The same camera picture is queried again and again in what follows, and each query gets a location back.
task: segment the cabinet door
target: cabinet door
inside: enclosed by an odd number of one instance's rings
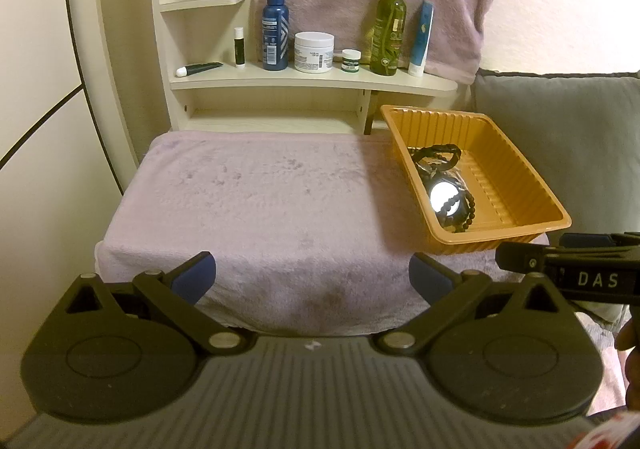
[[[22,352],[69,283],[94,271],[119,201],[83,92],[0,170],[0,439],[33,414]]]
[[[0,0],[0,158],[79,84],[66,0]]]

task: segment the barcode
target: barcode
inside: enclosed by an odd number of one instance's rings
[[[278,64],[277,46],[267,47],[267,64]]]

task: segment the tray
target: tray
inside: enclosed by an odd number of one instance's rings
[[[426,222],[432,254],[484,251],[507,239],[526,243],[571,226],[545,181],[486,115],[397,106],[381,110]],[[457,167],[476,201],[476,217],[464,233],[440,226],[407,150],[446,143],[462,150]]]

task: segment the gray cushion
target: gray cushion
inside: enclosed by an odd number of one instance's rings
[[[474,91],[477,111],[507,134],[569,212],[570,231],[640,231],[640,79],[635,74],[484,72]]]

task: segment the toiletry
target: toiletry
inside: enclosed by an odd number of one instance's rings
[[[219,68],[223,66],[222,63],[201,63],[201,64],[187,64],[175,71],[176,77],[187,77],[193,74],[199,74],[200,72],[206,72],[213,68]]]
[[[234,50],[236,52],[236,68],[244,69],[244,28],[234,28]]]
[[[349,73],[359,71],[361,56],[359,50],[342,50],[342,70]]]
[[[370,69],[385,76],[396,74],[402,45],[406,5],[404,0],[380,0],[371,44]]]
[[[422,77],[424,75],[424,65],[427,61],[432,22],[433,5],[429,1],[423,0],[418,31],[415,34],[414,47],[411,50],[411,60],[409,61],[409,75],[414,77]]]
[[[296,69],[305,74],[324,74],[334,60],[334,36],[324,32],[296,34]]]
[[[289,9],[284,0],[267,0],[262,10],[262,67],[283,70],[289,64]]]

